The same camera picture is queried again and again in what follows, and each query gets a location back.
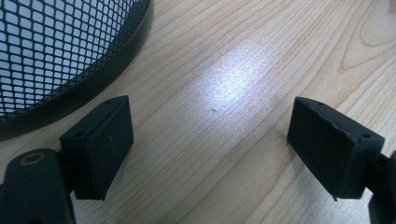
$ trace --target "wood grain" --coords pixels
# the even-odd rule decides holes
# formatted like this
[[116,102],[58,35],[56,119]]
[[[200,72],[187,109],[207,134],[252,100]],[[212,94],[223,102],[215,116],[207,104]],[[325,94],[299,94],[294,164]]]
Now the wood grain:
[[135,143],[104,202],[78,223],[369,223],[335,202],[286,144],[295,96],[313,98],[396,148],[396,3],[155,0],[148,40],[77,112],[0,143],[0,176],[97,104],[130,96]]

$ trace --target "screw hole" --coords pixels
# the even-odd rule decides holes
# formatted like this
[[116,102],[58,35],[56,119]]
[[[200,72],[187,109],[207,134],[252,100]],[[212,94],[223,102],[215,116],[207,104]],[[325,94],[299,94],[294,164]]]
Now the screw hole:
[[78,132],[78,133],[73,133],[73,137],[81,137],[82,135],[84,135],[84,133],[82,132]]
[[29,155],[23,157],[23,159],[21,160],[21,164],[22,165],[33,165],[35,163],[42,161],[45,157],[46,157],[46,155],[42,152],[32,153],[32,154],[29,154]]

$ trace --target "black rubber pad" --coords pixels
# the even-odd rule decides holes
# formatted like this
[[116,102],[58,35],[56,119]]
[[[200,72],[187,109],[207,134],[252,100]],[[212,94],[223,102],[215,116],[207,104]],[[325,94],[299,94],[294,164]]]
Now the black rubber pad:
[[333,108],[297,97],[288,142],[334,198],[359,199],[362,175],[385,139]]

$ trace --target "black mesh basket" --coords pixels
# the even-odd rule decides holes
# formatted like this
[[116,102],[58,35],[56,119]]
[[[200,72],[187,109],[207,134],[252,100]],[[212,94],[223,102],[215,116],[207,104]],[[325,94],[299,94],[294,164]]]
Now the black mesh basket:
[[87,103],[147,36],[150,0],[0,1],[0,140]]

